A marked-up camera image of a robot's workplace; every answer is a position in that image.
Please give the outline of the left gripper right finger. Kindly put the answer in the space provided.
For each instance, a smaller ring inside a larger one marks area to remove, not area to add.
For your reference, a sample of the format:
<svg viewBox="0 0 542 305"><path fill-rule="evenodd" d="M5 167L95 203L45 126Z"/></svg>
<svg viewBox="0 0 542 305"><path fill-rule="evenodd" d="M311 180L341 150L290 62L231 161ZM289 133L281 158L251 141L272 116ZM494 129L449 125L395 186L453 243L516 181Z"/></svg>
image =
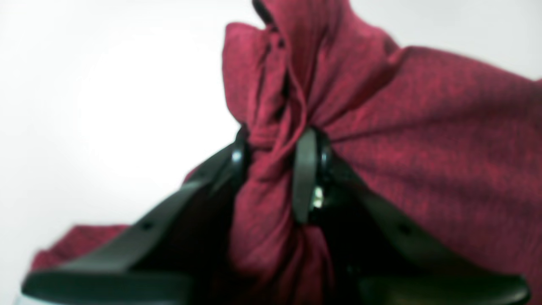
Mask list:
<svg viewBox="0 0 542 305"><path fill-rule="evenodd" d="M293 214L324 234L337 278L334 304L525 305L526 280L468 262L372 191L309 128L296 143Z"/></svg>

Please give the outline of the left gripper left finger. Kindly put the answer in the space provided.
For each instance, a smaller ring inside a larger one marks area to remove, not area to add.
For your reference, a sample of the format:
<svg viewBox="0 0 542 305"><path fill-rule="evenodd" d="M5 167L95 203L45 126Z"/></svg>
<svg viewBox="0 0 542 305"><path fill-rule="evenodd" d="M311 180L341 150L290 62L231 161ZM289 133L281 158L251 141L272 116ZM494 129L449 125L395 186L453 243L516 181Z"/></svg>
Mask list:
<svg viewBox="0 0 542 305"><path fill-rule="evenodd" d="M32 272L23 305L200 305L221 262L249 164L248 131L208 158L178 191L118 237Z"/></svg>

